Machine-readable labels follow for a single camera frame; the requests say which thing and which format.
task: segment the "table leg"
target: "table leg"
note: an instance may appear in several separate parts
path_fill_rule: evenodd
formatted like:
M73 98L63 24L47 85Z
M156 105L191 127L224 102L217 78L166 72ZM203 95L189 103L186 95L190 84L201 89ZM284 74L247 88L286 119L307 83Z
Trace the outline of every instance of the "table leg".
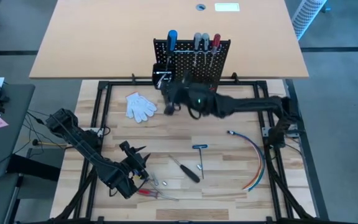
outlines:
M31 159L15 154L12 155L6 172L28 174L52 181L57 181L60 175L59 168L33 161Z

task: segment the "work glove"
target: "work glove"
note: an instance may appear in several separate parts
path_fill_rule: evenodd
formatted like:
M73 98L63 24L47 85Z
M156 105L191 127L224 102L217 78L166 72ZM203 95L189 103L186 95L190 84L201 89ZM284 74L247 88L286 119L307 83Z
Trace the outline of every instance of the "work glove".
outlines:
M147 116L151 117L157 110L157 107L148 99L140 96L138 92L133 93L127 98L127 113L128 118L135 118L136 123L147 121Z

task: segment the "wire bundle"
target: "wire bundle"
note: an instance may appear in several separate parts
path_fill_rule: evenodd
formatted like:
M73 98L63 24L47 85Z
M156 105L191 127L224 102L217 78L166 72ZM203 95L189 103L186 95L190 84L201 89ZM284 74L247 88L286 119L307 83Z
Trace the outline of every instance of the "wire bundle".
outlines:
M262 176L264 175L265 172L265 159L264 159L264 155L262 154L262 151L259 149L259 147L251 140L249 139L247 136L239 134L235 131L227 131L228 134L231 135L236 135L236 136L240 136L243 139L245 139L246 141L248 141L251 146L255 149L255 152L258 155L259 158L259 168L258 171L255 175L255 177L247 184L245 185L242 189L243 190L248 190L251 191L254 187L256 187L256 185L259 184L260 180L262 179Z

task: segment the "concrete floor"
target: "concrete floor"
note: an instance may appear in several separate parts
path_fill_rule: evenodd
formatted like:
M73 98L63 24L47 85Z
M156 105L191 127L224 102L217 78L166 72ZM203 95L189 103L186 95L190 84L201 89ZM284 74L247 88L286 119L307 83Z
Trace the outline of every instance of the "concrete floor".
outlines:
M0 50L37 50L55 3L56 0L2 1ZM292 15L300 0L286 3ZM329 3L332 11L318 15L300 40L301 47L358 46L358 1L329 0ZM310 78L295 80L294 84L329 217L358 222L358 53L303 56ZM61 107L73 110L80 80L29 80L34 59L35 56L0 56L0 76L6 77L8 83L36 86L30 106L33 110L44 113ZM60 92L49 91L52 86L57 86ZM49 136L43 127L36 129ZM18 146L27 142L27 134L27 130L22 130ZM53 194L23 201L17 220L46 220L52 200Z

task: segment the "black pegboard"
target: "black pegboard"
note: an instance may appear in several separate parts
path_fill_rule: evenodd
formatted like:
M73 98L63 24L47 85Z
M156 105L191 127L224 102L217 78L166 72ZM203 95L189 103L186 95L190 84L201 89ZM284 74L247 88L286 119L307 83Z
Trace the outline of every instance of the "black pegboard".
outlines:
M224 63L229 52L230 40L221 40L218 52L214 56L212 67L209 67L212 58L212 41L209 41L209 50L206 55L206 64L204 63L204 52L201 50L197 54L197 64L194 66L194 43L192 40L178 40L175 45L175 53L170 58L170 65L175 68L176 80L183 78L183 72L190 70L193 76L192 81L210 85L215 90L221 79ZM200 42L199 49L203 49L203 43ZM167 64L167 40L154 39L155 59L159 64Z

